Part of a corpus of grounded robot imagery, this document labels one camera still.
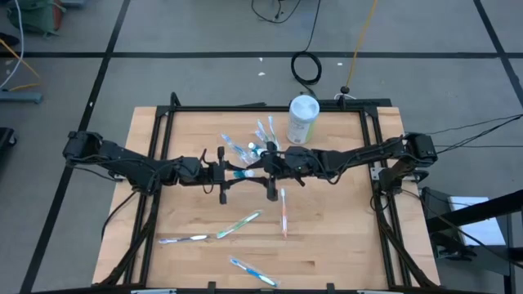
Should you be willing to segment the green toothbrush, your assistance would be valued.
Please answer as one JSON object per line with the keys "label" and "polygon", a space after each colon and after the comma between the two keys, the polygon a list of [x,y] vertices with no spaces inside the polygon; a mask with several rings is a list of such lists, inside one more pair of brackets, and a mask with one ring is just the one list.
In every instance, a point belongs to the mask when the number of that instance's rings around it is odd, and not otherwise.
{"label": "green toothbrush", "polygon": [[274,129],[274,119],[273,119],[273,116],[272,116],[272,115],[268,116],[268,122],[269,122],[269,127],[270,127],[270,133],[271,133],[271,136],[272,136],[272,141],[273,141],[273,143],[275,144],[276,149],[277,149],[278,151],[280,151],[281,148],[280,148],[280,144],[279,144],[279,141],[278,141],[278,137],[277,137],[277,135],[276,135],[276,133],[275,133],[275,129]]}
{"label": "green toothbrush", "polygon": [[245,226],[250,221],[253,221],[256,218],[258,218],[262,213],[263,213],[263,210],[256,210],[256,211],[252,212],[251,214],[249,214],[248,216],[242,218],[241,220],[236,221],[233,225],[230,225],[229,227],[219,231],[216,234],[216,238],[221,239],[221,238],[224,238],[225,236],[227,236],[229,234],[232,234],[233,232],[235,232],[238,229],[240,229],[243,226]]}

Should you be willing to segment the white wipes canister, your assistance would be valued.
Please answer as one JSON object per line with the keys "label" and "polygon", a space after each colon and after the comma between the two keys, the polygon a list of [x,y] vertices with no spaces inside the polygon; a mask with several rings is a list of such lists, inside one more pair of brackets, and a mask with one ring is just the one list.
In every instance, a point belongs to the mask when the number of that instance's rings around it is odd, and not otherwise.
{"label": "white wipes canister", "polygon": [[320,105],[317,99],[308,95],[295,97],[288,109],[288,140],[295,145],[307,143],[319,113]]}

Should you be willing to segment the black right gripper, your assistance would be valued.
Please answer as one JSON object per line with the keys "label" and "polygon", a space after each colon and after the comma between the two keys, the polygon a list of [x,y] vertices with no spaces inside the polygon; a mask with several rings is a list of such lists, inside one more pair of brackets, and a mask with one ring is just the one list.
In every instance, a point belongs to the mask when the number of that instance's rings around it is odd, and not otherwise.
{"label": "black right gripper", "polygon": [[278,200],[276,181],[294,179],[304,186],[303,177],[317,176],[320,172],[321,150],[306,149],[301,146],[290,146],[285,151],[278,151],[274,142],[266,144],[265,156],[247,166],[247,169],[264,168],[266,177],[247,177],[246,180],[266,186],[266,197],[275,202]]}

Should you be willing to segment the black caster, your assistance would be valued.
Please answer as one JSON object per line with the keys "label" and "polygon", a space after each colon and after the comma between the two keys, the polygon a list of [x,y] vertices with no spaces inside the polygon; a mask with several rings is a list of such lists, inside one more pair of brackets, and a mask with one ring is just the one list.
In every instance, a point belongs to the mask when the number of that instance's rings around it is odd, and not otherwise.
{"label": "black caster", "polygon": [[9,127],[0,127],[0,151],[17,143],[15,131]]}

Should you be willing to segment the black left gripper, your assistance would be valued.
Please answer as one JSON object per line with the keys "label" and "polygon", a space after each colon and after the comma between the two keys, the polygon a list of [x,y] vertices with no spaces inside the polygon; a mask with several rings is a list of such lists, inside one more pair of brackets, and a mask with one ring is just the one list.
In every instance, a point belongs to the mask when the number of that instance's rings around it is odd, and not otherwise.
{"label": "black left gripper", "polygon": [[218,162],[208,162],[205,159],[205,154],[207,150],[205,149],[201,155],[200,160],[207,164],[208,166],[204,168],[204,173],[206,174],[206,181],[211,185],[220,185],[220,194],[219,201],[220,204],[226,204],[226,189],[229,189],[232,185],[238,184],[243,181],[243,178],[226,180],[225,170],[228,171],[244,171],[244,167],[237,167],[229,161],[224,160],[225,149],[223,146],[217,148],[217,158]]}

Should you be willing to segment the white box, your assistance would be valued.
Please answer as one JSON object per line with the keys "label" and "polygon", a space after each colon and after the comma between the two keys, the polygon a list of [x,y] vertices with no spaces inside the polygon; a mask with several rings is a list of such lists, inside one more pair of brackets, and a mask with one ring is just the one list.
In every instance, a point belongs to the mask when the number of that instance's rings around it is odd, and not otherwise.
{"label": "white box", "polygon": [[[489,201],[487,197],[450,196],[448,198],[450,210],[457,211],[465,207]],[[468,225],[459,226],[460,230],[481,241],[488,246],[505,246],[499,223],[495,217],[481,220]]]}

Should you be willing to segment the blue toothbrush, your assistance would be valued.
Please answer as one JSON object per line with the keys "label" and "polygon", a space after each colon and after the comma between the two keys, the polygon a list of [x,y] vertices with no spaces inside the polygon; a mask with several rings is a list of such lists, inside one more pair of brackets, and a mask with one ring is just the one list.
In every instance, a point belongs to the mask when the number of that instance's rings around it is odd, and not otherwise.
{"label": "blue toothbrush", "polygon": [[246,163],[246,164],[250,163],[250,157],[249,157],[248,153],[242,147],[240,147],[239,145],[234,143],[232,141],[232,139],[226,134],[222,134],[221,137],[226,142],[228,147],[238,156],[238,158],[243,163]]}
{"label": "blue toothbrush", "polygon": [[273,278],[270,278],[266,274],[263,274],[261,271],[256,270],[252,266],[242,262],[241,260],[239,260],[237,258],[231,257],[230,258],[230,263],[232,265],[235,265],[235,266],[239,267],[240,269],[245,271],[247,274],[252,275],[254,278],[264,282],[265,284],[267,284],[267,285],[269,285],[271,287],[278,287],[279,286],[279,283],[276,280],[274,280]]}

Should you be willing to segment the purple toothbrush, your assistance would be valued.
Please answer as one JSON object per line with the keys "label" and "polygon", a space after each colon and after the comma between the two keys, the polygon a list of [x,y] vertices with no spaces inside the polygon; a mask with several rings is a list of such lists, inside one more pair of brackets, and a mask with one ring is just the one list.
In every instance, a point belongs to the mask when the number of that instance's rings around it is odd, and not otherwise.
{"label": "purple toothbrush", "polygon": [[209,238],[209,235],[203,234],[203,235],[193,235],[189,237],[183,237],[183,238],[161,238],[159,240],[160,244],[170,244],[170,243],[184,243],[184,242],[196,242],[196,241],[203,241]]}

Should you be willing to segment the grey stand foot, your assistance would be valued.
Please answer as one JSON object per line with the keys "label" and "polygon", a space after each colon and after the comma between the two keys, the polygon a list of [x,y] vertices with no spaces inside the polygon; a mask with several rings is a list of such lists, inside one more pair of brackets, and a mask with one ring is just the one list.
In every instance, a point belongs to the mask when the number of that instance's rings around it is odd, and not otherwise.
{"label": "grey stand foot", "polygon": [[42,94],[34,91],[0,91],[0,102],[40,104]]}

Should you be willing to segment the black stand beam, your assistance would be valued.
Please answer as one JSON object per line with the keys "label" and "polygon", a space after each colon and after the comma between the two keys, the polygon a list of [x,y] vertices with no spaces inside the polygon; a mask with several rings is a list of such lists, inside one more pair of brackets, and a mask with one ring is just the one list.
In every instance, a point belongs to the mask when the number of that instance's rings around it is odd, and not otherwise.
{"label": "black stand beam", "polygon": [[[503,294],[523,294],[523,244],[514,241],[512,216],[520,214],[523,222],[523,189],[489,201],[451,211],[450,195],[428,187],[420,189],[420,199],[427,218],[427,228],[435,258],[465,262],[503,277]],[[484,245],[460,230],[459,226],[495,217],[505,239],[505,246]]]}

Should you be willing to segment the green bag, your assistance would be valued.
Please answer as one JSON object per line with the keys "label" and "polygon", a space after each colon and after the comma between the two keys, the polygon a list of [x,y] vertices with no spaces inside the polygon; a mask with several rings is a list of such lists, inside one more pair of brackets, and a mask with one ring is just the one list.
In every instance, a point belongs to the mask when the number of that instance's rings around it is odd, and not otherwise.
{"label": "green bag", "polygon": [[17,29],[48,36],[58,34],[66,8],[61,0],[9,0],[6,11]]}

